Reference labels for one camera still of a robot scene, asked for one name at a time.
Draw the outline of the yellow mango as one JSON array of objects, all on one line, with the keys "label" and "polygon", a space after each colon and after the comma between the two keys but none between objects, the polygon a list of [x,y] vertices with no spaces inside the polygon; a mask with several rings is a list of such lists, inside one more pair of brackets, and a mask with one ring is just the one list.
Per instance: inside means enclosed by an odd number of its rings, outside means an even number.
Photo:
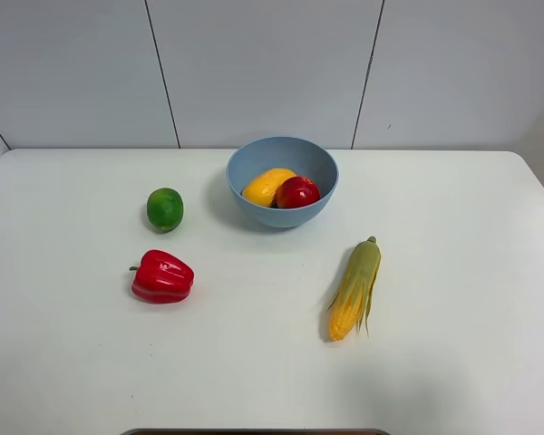
[{"label": "yellow mango", "polygon": [[291,169],[273,168],[250,181],[242,190],[242,197],[262,207],[272,208],[277,189],[284,181],[296,176]]}]

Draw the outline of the green lime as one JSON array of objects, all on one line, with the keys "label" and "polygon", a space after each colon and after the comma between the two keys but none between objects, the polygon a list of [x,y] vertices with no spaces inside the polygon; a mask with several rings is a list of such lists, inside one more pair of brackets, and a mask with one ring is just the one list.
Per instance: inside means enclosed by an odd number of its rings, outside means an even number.
[{"label": "green lime", "polygon": [[180,193],[173,188],[158,188],[150,193],[146,202],[146,215],[151,225],[161,233],[177,228],[184,216]]}]

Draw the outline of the blue plastic bowl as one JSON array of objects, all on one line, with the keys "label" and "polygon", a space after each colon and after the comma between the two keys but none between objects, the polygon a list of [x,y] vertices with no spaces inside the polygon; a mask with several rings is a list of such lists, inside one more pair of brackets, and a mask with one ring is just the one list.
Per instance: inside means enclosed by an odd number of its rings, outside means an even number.
[{"label": "blue plastic bowl", "polygon": [[267,227],[291,228],[323,210],[339,171],[331,154],[310,141],[270,137],[236,150],[226,177],[247,217]]}]

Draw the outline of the corn cob with husk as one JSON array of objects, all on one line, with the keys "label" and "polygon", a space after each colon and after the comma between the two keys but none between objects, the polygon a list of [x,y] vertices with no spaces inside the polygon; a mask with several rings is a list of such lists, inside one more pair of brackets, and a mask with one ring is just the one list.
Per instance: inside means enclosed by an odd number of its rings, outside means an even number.
[{"label": "corn cob with husk", "polygon": [[344,274],[328,307],[328,336],[344,340],[353,329],[368,331],[374,285],[382,254],[375,236],[359,243],[350,255]]}]

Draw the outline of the red bell pepper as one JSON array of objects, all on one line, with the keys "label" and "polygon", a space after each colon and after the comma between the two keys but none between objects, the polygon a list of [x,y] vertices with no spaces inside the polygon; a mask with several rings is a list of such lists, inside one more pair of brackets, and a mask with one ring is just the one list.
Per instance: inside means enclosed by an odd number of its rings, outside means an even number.
[{"label": "red bell pepper", "polygon": [[134,272],[131,290],[139,299],[152,304],[178,303],[186,299],[194,283],[192,269],[177,257],[157,249],[147,251]]}]

